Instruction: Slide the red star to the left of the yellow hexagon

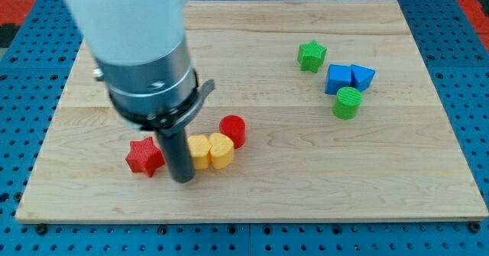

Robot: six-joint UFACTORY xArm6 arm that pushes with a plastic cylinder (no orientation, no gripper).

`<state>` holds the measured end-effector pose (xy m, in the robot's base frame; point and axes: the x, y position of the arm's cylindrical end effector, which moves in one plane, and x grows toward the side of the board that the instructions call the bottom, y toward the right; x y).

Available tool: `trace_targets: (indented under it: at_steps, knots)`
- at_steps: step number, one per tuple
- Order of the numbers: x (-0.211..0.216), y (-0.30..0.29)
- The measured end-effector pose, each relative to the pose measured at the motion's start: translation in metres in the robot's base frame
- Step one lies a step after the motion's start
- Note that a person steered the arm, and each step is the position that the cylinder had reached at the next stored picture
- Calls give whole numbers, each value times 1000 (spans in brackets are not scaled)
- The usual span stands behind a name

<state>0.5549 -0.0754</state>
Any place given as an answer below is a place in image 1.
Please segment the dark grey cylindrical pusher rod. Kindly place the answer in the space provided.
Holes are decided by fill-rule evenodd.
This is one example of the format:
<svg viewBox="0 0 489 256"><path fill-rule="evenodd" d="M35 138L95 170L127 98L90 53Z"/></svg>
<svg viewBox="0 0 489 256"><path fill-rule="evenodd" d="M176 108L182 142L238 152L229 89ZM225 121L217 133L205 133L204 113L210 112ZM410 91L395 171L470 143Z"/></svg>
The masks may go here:
<svg viewBox="0 0 489 256"><path fill-rule="evenodd" d="M158 130L156 136L171 178L178 183L191 181L196 172L185 130L176 134L165 134Z"/></svg>

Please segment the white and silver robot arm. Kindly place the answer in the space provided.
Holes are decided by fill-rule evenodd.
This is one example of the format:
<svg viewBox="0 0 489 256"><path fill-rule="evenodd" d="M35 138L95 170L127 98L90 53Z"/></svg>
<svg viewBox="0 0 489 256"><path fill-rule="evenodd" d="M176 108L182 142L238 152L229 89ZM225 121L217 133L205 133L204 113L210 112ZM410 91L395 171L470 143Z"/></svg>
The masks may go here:
<svg viewBox="0 0 489 256"><path fill-rule="evenodd" d="M115 110L154 131L170 175L191 181L195 168L185 127L215 83L199 83L186 42L190 0L64 0L83 34Z"/></svg>

